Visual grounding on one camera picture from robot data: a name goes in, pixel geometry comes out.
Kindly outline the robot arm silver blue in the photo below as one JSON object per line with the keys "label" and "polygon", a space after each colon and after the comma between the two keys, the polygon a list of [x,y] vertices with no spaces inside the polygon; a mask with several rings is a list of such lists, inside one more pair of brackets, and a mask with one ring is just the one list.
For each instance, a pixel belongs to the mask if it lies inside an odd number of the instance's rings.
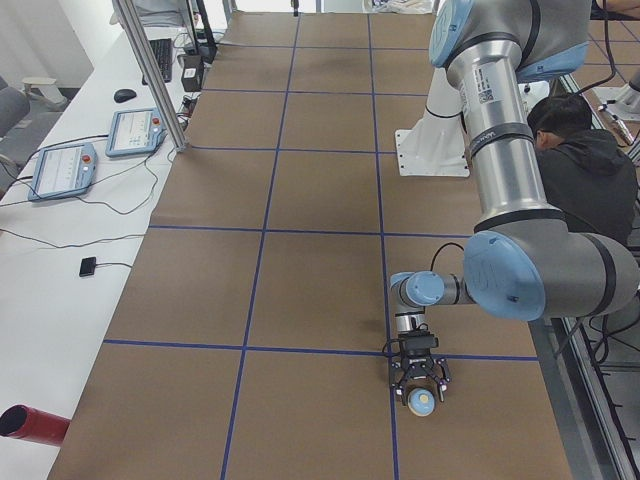
{"label": "robot arm silver blue", "polygon": [[443,400],[448,365],[434,358],[437,338],[425,310],[475,303],[523,321],[585,317],[622,309],[639,286],[639,269],[619,242],[572,233],[543,189],[535,137],[519,87],[571,73],[585,60],[587,1],[446,1],[429,42],[431,89],[452,105],[426,113],[402,132],[399,153],[445,173],[443,154],[473,164],[482,216],[468,240],[461,275],[401,272],[390,279],[398,351],[389,383],[414,414]]}

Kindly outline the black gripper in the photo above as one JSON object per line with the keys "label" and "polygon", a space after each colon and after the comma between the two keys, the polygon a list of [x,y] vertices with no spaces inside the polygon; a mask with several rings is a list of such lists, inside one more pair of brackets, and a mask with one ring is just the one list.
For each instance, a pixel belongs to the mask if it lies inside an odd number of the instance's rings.
{"label": "black gripper", "polygon": [[452,381],[446,358],[406,358],[398,354],[396,361],[389,363],[389,388],[403,406],[407,405],[406,385],[410,380],[430,379],[436,384],[440,402],[445,401],[445,393]]}

